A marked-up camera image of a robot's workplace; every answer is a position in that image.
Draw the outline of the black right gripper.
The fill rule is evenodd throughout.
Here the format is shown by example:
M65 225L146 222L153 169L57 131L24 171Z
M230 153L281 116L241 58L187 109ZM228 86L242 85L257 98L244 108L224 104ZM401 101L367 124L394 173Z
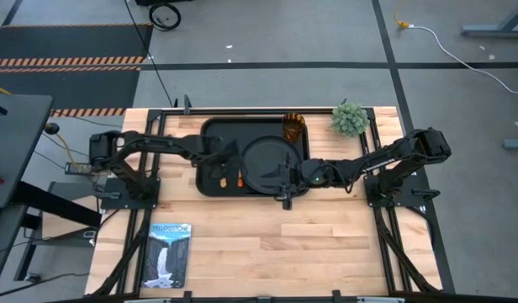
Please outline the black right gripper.
M293 198L311 188L326 185L330 180L329 169L322 159L299 160L293 162L289 156L262 178L278 178L277 201L284 210L293 208Z

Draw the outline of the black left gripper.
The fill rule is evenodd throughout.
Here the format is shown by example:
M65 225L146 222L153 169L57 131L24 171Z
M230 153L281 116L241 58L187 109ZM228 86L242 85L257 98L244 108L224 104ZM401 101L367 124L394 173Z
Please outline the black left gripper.
M210 177L219 182L225 178L226 143L223 139L216 137L206 137L203 143L204 150L198 162L198 171L202 177ZM240 146L237 142L232 142L230 147L230 170L239 172L242 167Z

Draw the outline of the black round plate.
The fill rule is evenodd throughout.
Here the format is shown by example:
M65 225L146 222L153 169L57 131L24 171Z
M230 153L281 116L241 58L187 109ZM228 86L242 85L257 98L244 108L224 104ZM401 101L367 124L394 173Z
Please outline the black round plate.
M250 142L242 152L243 179L255 191L277 195L278 178L262 178L289 156L293 162L302 160L297 147L279 136L262 136Z

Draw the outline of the amber faceted glass cup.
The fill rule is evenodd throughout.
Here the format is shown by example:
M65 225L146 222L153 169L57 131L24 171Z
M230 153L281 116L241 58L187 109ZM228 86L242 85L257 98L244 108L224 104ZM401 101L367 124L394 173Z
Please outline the amber faceted glass cup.
M297 142L305 127L304 117L299 113L288 113L282 118L283 138L292 143Z

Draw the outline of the black rectangular serving tray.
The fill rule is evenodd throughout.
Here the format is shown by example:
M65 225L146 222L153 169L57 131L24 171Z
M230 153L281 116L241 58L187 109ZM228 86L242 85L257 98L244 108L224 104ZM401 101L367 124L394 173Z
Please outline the black rectangular serving tray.
M283 125L280 117L216 117L203 123L201 134L223 139L225 142L236 141L241 153L246 146L262 136L279 136L283 138ZM302 157L302 161L309 160L308 131L303 130L297 142L293 143ZM221 188L219 182L210 177L202 177L196 170L196 186L201 194L210 197L251 197L267 196L250 186L244 179L244 186L237 186L238 172L230 170L230 163L226 163L227 186Z

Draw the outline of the green plant in white pot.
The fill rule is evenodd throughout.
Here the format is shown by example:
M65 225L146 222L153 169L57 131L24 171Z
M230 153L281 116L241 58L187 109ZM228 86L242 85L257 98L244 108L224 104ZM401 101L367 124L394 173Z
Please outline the green plant in white pot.
M367 111L358 104L341 104L333 108L330 126L339 135L347 137L359 136L369 126Z

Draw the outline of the Yellowstone waterfall poster card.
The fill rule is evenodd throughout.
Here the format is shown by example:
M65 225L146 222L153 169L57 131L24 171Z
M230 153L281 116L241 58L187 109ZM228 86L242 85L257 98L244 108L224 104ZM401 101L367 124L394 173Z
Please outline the Yellowstone waterfall poster card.
M153 223L141 283L149 289L183 289L187 280L192 225Z

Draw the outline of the small black control box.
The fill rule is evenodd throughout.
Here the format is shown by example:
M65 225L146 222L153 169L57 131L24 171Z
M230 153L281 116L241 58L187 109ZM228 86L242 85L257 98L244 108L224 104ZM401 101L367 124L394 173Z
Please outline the small black control box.
M67 162L65 175L91 175L92 167L88 163Z

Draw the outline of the black desk stand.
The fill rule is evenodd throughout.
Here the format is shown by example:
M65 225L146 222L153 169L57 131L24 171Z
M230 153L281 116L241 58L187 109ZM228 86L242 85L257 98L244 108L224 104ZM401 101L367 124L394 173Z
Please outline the black desk stand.
M29 183L0 185L0 276L29 207L85 226L99 227L101 215Z

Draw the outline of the black hazard-striped floor mat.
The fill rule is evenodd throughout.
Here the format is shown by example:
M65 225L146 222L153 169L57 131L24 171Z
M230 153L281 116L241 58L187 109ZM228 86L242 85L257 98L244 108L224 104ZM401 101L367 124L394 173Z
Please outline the black hazard-striped floor mat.
M5 25L0 88L50 95L58 116L122 116L132 107L151 24Z

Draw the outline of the grey desk top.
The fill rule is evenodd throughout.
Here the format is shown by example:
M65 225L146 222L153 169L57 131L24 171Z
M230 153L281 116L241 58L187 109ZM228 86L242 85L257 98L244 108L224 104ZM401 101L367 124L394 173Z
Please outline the grey desk top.
M0 116L0 208L9 204L23 177L53 103L48 95L0 94L0 106L7 110Z

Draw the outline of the grey metal table legs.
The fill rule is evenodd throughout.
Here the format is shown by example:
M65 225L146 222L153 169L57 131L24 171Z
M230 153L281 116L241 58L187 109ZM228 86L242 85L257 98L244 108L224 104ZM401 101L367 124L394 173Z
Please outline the grey metal table legs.
M518 8L498 24L469 24L463 25L461 36L465 37L495 37L518 38Z

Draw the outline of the black aluminium table frame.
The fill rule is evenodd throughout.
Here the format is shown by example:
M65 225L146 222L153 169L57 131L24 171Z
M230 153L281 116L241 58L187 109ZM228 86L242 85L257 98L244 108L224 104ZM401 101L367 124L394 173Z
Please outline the black aluminium table frame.
M309 156L353 160L384 147L375 122L356 139L337 135L329 107L299 108ZM280 117L283 108L130 109L122 132L201 135L216 117ZM89 273L86 300L94 303L427 302L439 295L399 245L395 220L367 203L361 176L347 193L315 188L284 210L272 195L210 197L196 186L191 162L172 154L136 152L126 158L147 180L161 181L152 210L117 210L104 218ZM183 289L141 283L153 223L192 225Z

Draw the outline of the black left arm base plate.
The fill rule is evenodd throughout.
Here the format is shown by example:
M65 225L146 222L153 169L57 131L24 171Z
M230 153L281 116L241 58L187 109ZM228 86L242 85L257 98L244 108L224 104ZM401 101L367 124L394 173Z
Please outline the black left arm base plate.
M102 200L101 207L105 210L152 210L157 207L161 181L151 179L147 183L152 187L148 198L132 198L123 180L109 178L104 191L98 194Z

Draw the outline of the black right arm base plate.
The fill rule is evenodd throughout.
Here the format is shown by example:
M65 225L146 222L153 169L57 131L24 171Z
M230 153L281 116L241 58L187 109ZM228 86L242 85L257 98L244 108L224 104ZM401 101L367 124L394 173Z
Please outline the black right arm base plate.
M384 185L386 171L377 175L366 176L364 185L367 203L371 207L417 207L424 206L426 198L431 193L421 187L420 179L415 175L409 175L402 181Z

